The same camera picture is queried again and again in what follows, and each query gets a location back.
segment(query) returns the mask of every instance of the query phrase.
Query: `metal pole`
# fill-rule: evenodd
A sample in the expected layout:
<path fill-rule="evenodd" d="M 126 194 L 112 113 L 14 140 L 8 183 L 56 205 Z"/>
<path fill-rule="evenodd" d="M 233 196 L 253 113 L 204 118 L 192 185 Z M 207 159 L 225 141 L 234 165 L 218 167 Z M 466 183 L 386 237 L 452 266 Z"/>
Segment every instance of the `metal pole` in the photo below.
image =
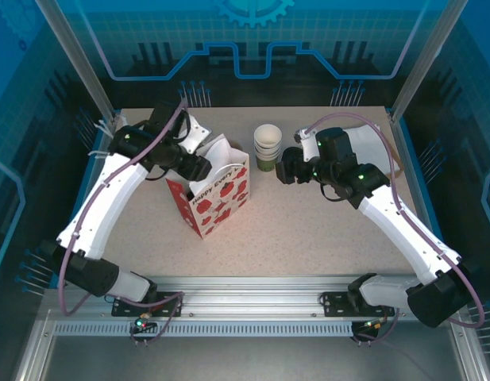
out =
<path fill-rule="evenodd" d="M 454 25 L 460 17 L 461 11 L 465 8 L 468 0 L 449 0 L 448 5 L 442 11 L 434 30 L 428 37 L 424 48 L 419 54 L 411 73 L 407 77 L 398 98 L 392 107 L 392 119 L 396 124 L 405 113 L 414 94 L 424 80 L 426 73 L 437 56 L 439 49 L 442 48 Z"/>
<path fill-rule="evenodd" d="M 67 54 L 68 59 L 77 71 L 77 74 L 82 79 L 84 86 L 93 98 L 98 110 L 107 121 L 112 121 L 114 108 L 110 104 L 110 100 L 103 90 L 102 84 L 91 67 L 80 43 L 77 41 L 73 30 L 71 30 L 68 20 L 61 11 L 60 6 L 56 0 L 35 1 L 60 42 L 64 52 Z"/>

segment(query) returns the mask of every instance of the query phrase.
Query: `table surface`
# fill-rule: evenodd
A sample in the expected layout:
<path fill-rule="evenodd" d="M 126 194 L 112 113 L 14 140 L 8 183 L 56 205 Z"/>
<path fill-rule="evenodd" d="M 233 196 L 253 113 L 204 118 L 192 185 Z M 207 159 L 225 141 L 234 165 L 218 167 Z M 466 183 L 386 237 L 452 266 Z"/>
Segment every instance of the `table surface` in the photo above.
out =
<path fill-rule="evenodd" d="M 251 199 L 204 241 L 183 221 L 164 180 L 143 182 L 116 222 L 106 246 L 107 260 L 139 274 L 195 276 L 410 274 L 393 243 L 348 202 L 328 202 L 317 183 L 283 185 L 275 172 L 257 169 L 253 131 L 272 123 L 292 136 L 324 115 L 350 111 L 377 123 L 395 142 L 384 107 L 253 107 L 190 109 L 201 125 L 224 133 L 250 154 Z M 152 109 L 123 110 L 129 124 L 149 118 Z M 357 127 L 336 118 L 324 126 Z M 153 170 L 151 176 L 160 173 Z M 397 178 L 400 197 L 414 211 L 405 174 Z"/>

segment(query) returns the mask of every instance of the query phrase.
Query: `paper bag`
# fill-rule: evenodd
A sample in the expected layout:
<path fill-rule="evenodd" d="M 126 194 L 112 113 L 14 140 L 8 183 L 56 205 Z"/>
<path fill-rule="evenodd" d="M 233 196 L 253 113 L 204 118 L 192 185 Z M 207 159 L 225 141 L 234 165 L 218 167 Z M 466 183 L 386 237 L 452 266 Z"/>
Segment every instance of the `paper bag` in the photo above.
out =
<path fill-rule="evenodd" d="M 223 135 L 197 154 L 211 162 L 206 179 L 189 183 L 169 172 L 167 185 L 183 220 L 204 239 L 249 199 L 250 166 L 249 155 L 231 148 Z"/>

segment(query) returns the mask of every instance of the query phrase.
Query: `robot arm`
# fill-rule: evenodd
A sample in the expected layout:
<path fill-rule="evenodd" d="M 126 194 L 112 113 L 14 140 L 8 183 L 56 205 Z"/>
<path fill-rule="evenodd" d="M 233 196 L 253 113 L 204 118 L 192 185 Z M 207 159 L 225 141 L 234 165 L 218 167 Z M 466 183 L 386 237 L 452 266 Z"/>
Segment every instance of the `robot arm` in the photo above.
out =
<path fill-rule="evenodd" d="M 79 212 L 57 237 L 56 243 L 42 243 L 43 250 L 51 256 L 56 270 L 59 271 L 61 267 L 64 253 L 75 233 L 75 226 L 91 196 L 111 173 L 151 144 L 172 116 L 173 110 L 172 107 L 160 104 L 150 119 L 142 125 L 127 125 L 115 133 L 102 172 Z M 186 133 L 181 133 L 183 136 L 179 137 L 184 122 L 187 125 Z M 209 135 L 209 129 L 202 127 L 186 112 L 181 113 L 174 128 L 148 155 L 127 167 L 109 183 L 104 183 L 106 186 L 87 211 L 81 230 L 76 233 L 78 238 L 73 246 L 65 275 L 67 281 L 95 296 L 111 294 L 134 302 L 150 302 L 151 298 L 154 301 L 156 285 L 153 282 L 102 258 L 106 242 L 130 196 L 155 165 L 165 171 L 172 169 L 189 181 L 200 181 L 207 177 L 211 164 L 208 160 L 196 156 L 195 151 Z"/>
<path fill-rule="evenodd" d="M 471 296 L 460 278 L 442 260 L 416 229 L 399 213 L 389 179 L 372 164 L 358 164 L 349 136 L 340 128 L 319 133 L 298 131 L 295 140 L 303 148 L 287 148 L 276 165 L 282 183 L 314 180 L 334 188 L 339 200 L 348 201 L 370 218 L 395 244 L 415 271 L 417 279 L 395 281 L 376 274 L 361 277 L 358 291 L 349 287 L 349 300 L 357 310 L 361 306 L 410 308 L 424 324 L 436 327 L 470 302 Z M 474 271 L 469 263 L 443 244 L 399 200 L 403 212 L 417 229 L 427 235 L 444 254 L 469 277 Z"/>

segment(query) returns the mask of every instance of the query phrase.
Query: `white paper cup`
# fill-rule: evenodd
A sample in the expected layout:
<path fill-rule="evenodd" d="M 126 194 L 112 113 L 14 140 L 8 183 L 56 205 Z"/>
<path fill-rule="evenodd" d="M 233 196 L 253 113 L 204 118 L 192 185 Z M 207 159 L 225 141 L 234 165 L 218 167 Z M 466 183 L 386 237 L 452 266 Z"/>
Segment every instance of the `white paper cup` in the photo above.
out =
<path fill-rule="evenodd" d="M 253 133 L 253 139 L 261 148 L 275 148 L 282 141 L 282 132 L 275 125 L 260 125 Z"/>
<path fill-rule="evenodd" d="M 259 152 L 255 151 L 255 156 L 263 161 L 275 160 L 280 157 L 280 151 L 273 153 L 272 155 L 262 155 Z"/>
<path fill-rule="evenodd" d="M 272 155 L 273 153 L 277 153 L 280 151 L 280 145 L 274 148 L 262 148 L 255 144 L 255 152 L 260 153 L 261 155 Z"/>

